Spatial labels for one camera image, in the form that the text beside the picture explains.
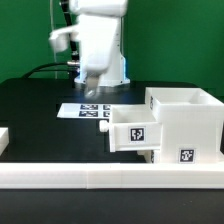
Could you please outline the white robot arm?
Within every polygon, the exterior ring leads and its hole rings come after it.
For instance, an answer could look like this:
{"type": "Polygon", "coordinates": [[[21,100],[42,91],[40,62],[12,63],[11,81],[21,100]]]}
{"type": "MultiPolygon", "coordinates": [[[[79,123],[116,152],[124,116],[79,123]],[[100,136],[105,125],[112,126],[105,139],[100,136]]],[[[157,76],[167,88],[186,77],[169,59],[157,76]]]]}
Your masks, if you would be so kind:
{"type": "Polygon", "coordinates": [[[69,41],[79,43],[80,73],[74,83],[84,86],[88,98],[128,85],[121,52],[128,0],[69,0],[68,6],[77,16],[76,24],[52,31],[49,41],[54,52],[65,51],[69,41]]]}

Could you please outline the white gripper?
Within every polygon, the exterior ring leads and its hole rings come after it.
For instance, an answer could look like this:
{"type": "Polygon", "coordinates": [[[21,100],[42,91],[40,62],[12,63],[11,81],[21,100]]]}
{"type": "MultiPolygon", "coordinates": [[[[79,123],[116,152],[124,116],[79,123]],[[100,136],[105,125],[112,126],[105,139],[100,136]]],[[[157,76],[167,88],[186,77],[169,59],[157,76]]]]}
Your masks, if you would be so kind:
{"type": "MultiPolygon", "coordinates": [[[[112,49],[118,29],[118,19],[113,17],[80,15],[78,17],[80,38],[80,74],[101,75],[108,71],[112,61],[112,49]]],[[[86,78],[85,97],[96,96],[99,76],[86,78]]]]}

